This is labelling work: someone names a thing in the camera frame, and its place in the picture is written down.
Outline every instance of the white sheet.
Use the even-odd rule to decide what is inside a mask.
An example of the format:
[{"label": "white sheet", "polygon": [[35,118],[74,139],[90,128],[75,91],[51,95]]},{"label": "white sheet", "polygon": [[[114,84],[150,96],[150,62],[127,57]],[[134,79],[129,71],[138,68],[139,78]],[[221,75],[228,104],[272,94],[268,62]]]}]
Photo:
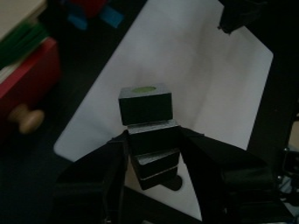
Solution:
[{"label": "white sheet", "polygon": [[[218,30],[222,5],[213,0],[149,0],[55,145],[75,161],[125,126],[118,95],[123,87],[165,83],[173,91],[178,123],[242,149],[258,113],[273,53],[246,28]],[[184,161],[184,188],[142,191],[133,167],[126,185],[201,219]]]}]

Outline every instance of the stacked blocks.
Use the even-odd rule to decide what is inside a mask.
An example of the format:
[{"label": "stacked blocks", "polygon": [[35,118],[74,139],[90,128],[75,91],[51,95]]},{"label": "stacked blocks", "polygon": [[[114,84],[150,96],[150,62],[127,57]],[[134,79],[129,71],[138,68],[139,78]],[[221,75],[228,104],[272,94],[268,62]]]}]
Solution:
[{"label": "stacked blocks", "polygon": [[165,84],[126,87],[121,91],[119,107],[129,129],[135,174],[142,188],[149,189],[174,178],[178,172],[181,135],[173,94]]}]

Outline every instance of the black surface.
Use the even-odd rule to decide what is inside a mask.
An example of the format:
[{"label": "black surface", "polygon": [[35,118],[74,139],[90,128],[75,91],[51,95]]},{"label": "black surface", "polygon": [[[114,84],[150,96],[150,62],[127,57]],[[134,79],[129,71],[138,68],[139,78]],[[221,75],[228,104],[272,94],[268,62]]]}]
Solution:
[{"label": "black surface", "polygon": [[[63,76],[39,105],[47,115],[41,129],[30,136],[15,132],[0,146],[2,224],[46,222],[53,207],[54,183],[71,164],[55,155],[54,144],[145,2],[114,1],[115,9],[126,15],[117,30],[91,19],[89,30],[79,31],[63,22],[63,10],[51,7],[51,17],[46,21],[53,24],[53,36],[59,41]],[[298,9],[297,0],[272,1],[262,18],[249,27],[276,53],[249,149],[278,170],[277,154],[288,144],[299,91]],[[154,217],[149,220],[157,224],[200,223],[186,220],[186,215],[129,189],[125,207],[131,209],[125,213],[126,224],[139,223],[138,219],[145,216]]]}]

